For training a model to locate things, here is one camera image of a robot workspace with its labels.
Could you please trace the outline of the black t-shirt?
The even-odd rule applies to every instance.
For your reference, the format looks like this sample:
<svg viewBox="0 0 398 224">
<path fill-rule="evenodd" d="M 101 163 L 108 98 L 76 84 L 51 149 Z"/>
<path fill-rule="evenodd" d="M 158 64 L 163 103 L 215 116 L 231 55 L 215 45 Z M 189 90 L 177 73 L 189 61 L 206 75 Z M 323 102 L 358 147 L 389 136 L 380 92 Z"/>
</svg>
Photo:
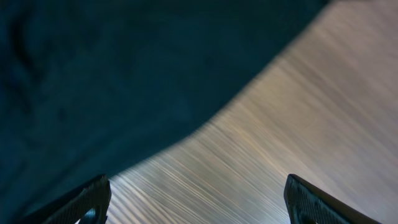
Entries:
<svg viewBox="0 0 398 224">
<path fill-rule="evenodd" d="M 1 222 L 191 135 L 326 0 L 1 2 Z"/>
</svg>

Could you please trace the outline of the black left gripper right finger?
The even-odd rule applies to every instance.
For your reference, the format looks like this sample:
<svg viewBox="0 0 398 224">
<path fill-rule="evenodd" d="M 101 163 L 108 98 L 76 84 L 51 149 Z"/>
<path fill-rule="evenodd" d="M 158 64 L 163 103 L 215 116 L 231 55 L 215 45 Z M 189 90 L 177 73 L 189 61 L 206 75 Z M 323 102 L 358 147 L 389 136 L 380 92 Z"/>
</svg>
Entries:
<svg viewBox="0 0 398 224">
<path fill-rule="evenodd" d="M 289 174 L 284 200 L 291 224 L 379 224 L 296 174 Z"/>
</svg>

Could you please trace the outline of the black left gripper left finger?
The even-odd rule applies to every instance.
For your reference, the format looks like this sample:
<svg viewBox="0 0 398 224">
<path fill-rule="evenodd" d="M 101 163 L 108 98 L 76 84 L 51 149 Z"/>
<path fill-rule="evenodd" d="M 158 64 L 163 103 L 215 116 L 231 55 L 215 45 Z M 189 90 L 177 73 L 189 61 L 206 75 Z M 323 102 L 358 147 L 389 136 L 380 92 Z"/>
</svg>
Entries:
<svg viewBox="0 0 398 224">
<path fill-rule="evenodd" d="M 21 218 L 18 224 L 105 224 L 111 187 L 104 174 Z"/>
</svg>

